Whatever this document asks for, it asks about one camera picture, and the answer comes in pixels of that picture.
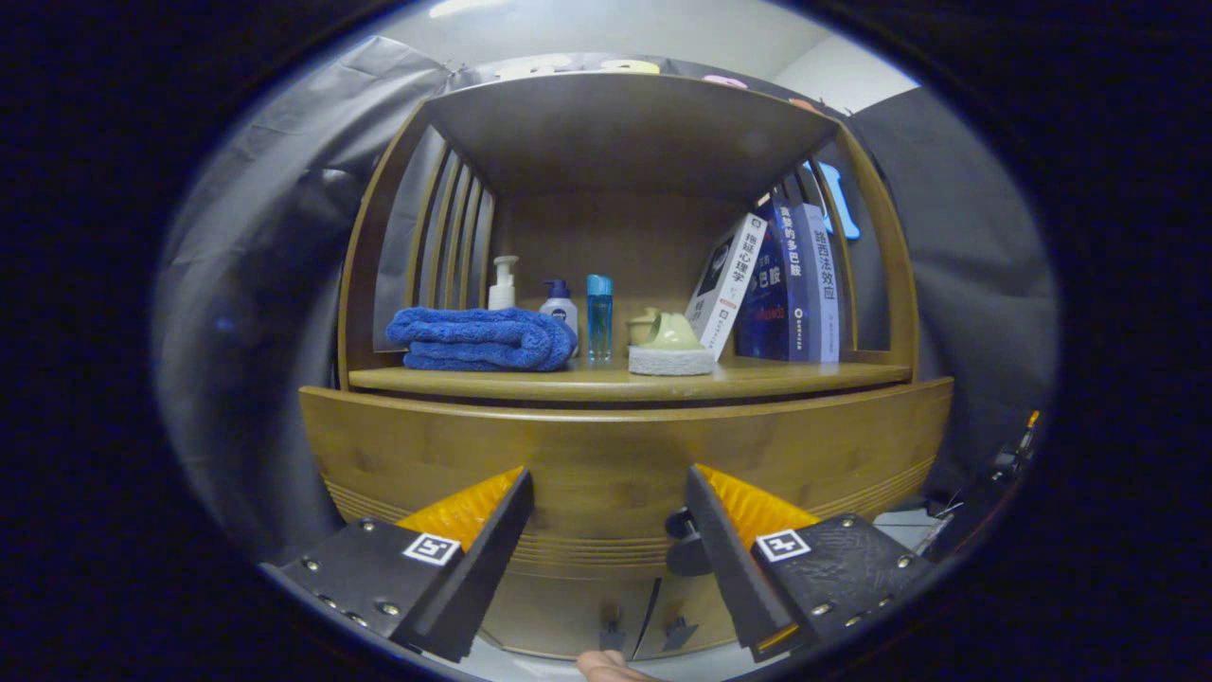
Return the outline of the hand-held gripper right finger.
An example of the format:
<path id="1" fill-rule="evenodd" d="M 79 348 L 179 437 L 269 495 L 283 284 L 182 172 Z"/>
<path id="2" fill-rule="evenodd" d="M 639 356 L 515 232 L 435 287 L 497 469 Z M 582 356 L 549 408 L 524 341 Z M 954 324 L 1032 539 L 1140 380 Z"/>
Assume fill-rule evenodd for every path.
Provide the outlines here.
<path id="1" fill-rule="evenodd" d="M 852 640 L 921 592 L 934 562 L 861 515 L 819 518 L 755 485 L 688 468 L 684 571 L 709 574 L 758 663 Z"/>

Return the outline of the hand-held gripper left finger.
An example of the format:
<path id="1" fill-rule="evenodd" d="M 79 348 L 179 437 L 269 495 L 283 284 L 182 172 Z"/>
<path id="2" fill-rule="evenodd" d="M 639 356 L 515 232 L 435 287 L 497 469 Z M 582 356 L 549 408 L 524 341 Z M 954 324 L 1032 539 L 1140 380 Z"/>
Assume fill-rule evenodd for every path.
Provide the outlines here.
<path id="1" fill-rule="evenodd" d="M 404 518 L 364 515 L 261 571 L 381 638 L 459 661 L 534 510 L 528 469 L 482 480 Z"/>

